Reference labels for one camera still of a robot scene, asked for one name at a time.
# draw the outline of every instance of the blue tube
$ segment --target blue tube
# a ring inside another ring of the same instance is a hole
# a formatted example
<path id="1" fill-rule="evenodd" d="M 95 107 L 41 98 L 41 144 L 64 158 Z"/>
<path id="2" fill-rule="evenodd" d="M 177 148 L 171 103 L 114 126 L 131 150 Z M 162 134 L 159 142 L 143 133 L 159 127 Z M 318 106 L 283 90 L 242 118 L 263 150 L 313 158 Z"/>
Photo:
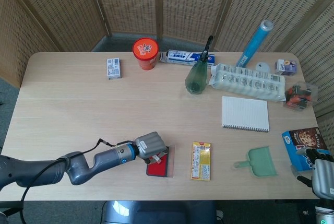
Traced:
<path id="1" fill-rule="evenodd" d="M 236 66 L 238 67 L 246 67 L 249 60 L 253 57 L 256 50 L 260 47 L 262 42 L 265 40 L 267 35 L 271 32 L 273 29 L 273 22 L 270 20 L 264 20 L 261 22 L 259 28 L 255 32 L 255 35 L 253 36 L 252 40 L 246 47 L 245 52 L 241 55 L 240 59 L 236 63 Z"/>

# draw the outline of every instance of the red lid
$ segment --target red lid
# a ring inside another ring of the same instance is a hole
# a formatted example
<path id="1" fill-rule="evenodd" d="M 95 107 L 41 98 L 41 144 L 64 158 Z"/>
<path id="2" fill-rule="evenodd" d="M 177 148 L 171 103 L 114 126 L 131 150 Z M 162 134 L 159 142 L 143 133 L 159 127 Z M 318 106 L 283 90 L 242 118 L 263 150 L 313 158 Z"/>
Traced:
<path id="1" fill-rule="evenodd" d="M 134 56 L 141 61 L 150 61 L 158 54 L 158 44 L 151 38 L 141 38 L 132 46 Z"/>

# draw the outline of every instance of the wooden table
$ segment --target wooden table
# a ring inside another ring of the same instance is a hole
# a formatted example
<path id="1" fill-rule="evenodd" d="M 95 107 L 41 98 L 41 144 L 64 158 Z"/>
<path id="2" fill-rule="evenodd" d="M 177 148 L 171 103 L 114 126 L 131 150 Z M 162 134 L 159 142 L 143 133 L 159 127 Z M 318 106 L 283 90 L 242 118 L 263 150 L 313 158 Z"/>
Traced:
<path id="1" fill-rule="evenodd" d="M 216 53 L 216 63 L 235 64 L 241 53 Z M 106 59 L 119 57 L 122 78 L 108 80 Z M 297 60 L 290 53 L 256 53 L 248 68 L 265 61 Z M 294 112 L 282 103 L 268 102 L 269 133 L 221 127 L 221 97 L 233 95 L 207 87 L 189 94 L 184 80 L 189 66 L 158 63 L 141 70 L 131 52 L 38 53 L 31 57 L 18 96 L 3 153 L 22 160 L 56 159 L 93 147 L 99 138 L 110 143 L 158 131 L 175 145 L 174 177 L 146 176 L 137 158 L 95 176 L 80 186 L 65 174 L 55 185 L 32 188 L 27 200 L 186 200 L 186 199 L 299 199 L 314 198 L 310 188 L 290 171 L 281 133 L 317 126 L 312 108 Z M 287 86 L 304 80 L 286 77 Z M 190 179 L 192 142 L 210 142 L 211 181 Z M 254 147 L 267 146 L 278 176 L 255 178 L 246 169 L 233 169 Z M 92 166 L 100 145 L 86 155 Z M 0 192 L 0 200 L 19 200 L 24 188 L 16 183 Z"/>

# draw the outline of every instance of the toothpaste box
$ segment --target toothpaste box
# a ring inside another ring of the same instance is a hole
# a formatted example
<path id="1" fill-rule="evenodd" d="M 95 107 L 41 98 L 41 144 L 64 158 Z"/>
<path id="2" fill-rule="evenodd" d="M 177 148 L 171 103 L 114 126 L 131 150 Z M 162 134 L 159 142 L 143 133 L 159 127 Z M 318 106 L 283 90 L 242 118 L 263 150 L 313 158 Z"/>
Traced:
<path id="1" fill-rule="evenodd" d="M 106 60 L 106 74 L 108 79 L 121 78 L 120 58 L 108 58 Z"/>
<path id="2" fill-rule="evenodd" d="M 200 58 L 201 53 L 168 50 L 160 53 L 160 61 L 193 66 Z M 214 65 L 214 54 L 208 56 L 208 67 Z"/>
<path id="3" fill-rule="evenodd" d="M 297 73 L 297 62 L 279 59 L 275 62 L 275 73 L 292 76 Z"/>
<path id="4" fill-rule="evenodd" d="M 311 160 L 296 152 L 301 148 L 316 148 L 319 153 L 330 154 L 318 127 L 287 131 L 282 134 L 291 163 L 298 171 L 312 169 Z"/>
<path id="5" fill-rule="evenodd" d="M 210 180 L 211 144 L 193 142 L 192 173 L 193 180 Z"/>

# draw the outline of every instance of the black spray nozzle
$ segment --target black spray nozzle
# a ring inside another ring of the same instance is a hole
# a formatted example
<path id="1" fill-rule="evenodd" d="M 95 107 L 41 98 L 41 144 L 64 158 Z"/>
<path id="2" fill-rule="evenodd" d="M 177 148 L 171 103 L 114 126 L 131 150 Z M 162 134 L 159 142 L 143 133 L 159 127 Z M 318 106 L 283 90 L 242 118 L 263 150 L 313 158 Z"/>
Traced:
<path id="1" fill-rule="evenodd" d="M 210 45 L 211 45 L 212 41 L 213 41 L 213 36 L 210 35 L 209 38 L 208 38 L 207 44 L 205 45 L 205 48 L 204 48 L 202 54 L 200 55 L 200 60 L 201 61 L 207 61 L 208 60 L 209 48 L 210 48 Z"/>

